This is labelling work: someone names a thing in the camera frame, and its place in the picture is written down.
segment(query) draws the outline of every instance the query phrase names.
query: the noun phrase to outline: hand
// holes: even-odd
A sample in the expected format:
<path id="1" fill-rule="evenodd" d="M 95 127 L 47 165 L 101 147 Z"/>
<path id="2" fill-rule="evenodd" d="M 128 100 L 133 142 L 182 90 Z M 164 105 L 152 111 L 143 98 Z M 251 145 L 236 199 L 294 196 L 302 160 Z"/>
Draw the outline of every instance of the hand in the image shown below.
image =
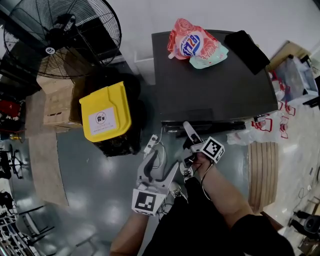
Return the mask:
<path id="1" fill-rule="evenodd" d="M 192 170 L 193 172 L 197 170 L 200 177 L 202 177 L 210 165 L 211 162 L 204 153 L 196 153 L 195 161 L 192 164 Z"/>

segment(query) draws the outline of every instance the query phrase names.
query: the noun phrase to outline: power strip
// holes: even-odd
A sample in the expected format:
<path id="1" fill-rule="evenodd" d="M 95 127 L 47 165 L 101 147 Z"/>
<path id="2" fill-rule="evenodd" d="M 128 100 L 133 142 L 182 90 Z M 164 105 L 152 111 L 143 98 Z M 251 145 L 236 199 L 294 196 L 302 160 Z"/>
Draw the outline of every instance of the power strip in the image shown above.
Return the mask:
<path id="1" fill-rule="evenodd" d="M 143 152 L 146 154 L 149 154 L 151 149 L 154 147 L 155 143 L 157 142 L 158 136 L 153 134 L 148 142 L 148 144 L 145 146 Z"/>

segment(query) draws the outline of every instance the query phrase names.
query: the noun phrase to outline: fan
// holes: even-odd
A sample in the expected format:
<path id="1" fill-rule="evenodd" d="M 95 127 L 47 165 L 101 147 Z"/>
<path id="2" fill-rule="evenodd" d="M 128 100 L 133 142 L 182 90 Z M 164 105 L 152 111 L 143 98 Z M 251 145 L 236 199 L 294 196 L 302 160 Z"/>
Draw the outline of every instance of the fan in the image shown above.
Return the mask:
<path id="1" fill-rule="evenodd" d="M 105 0 L 22 0 L 4 27 L 4 46 L 34 75 L 69 79 L 119 54 L 121 28 Z"/>

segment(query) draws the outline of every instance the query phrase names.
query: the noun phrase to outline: shoelace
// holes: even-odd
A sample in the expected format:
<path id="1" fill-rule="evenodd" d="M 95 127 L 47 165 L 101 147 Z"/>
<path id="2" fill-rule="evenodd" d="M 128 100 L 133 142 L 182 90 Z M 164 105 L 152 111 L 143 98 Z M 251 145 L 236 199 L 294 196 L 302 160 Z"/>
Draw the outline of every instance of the shoelace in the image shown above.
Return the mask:
<path id="1" fill-rule="evenodd" d="M 181 190 L 177 188 L 176 190 L 173 191 L 174 197 L 180 196 Z"/>
<path id="2" fill-rule="evenodd" d="M 191 176 L 191 171 L 189 171 L 189 169 L 185 169 L 183 171 L 183 177 L 188 177 L 188 176 Z"/>

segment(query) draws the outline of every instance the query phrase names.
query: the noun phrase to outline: shoe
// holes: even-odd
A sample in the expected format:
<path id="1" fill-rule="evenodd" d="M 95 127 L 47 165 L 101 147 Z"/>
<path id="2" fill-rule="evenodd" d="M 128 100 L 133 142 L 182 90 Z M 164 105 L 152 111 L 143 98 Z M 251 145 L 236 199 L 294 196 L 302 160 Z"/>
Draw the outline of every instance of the shoe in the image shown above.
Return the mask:
<path id="1" fill-rule="evenodd" d="M 192 171 L 192 167 L 187 169 L 182 162 L 180 163 L 180 172 L 183 176 L 184 183 L 186 183 L 186 181 L 188 179 L 190 179 L 194 176 L 194 172 Z"/>
<path id="2" fill-rule="evenodd" d="M 169 191 L 173 196 L 173 198 L 184 197 L 185 199 L 187 199 L 186 196 L 182 193 L 181 187 L 179 186 L 179 184 L 174 181 L 171 182 L 169 186 Z"/>

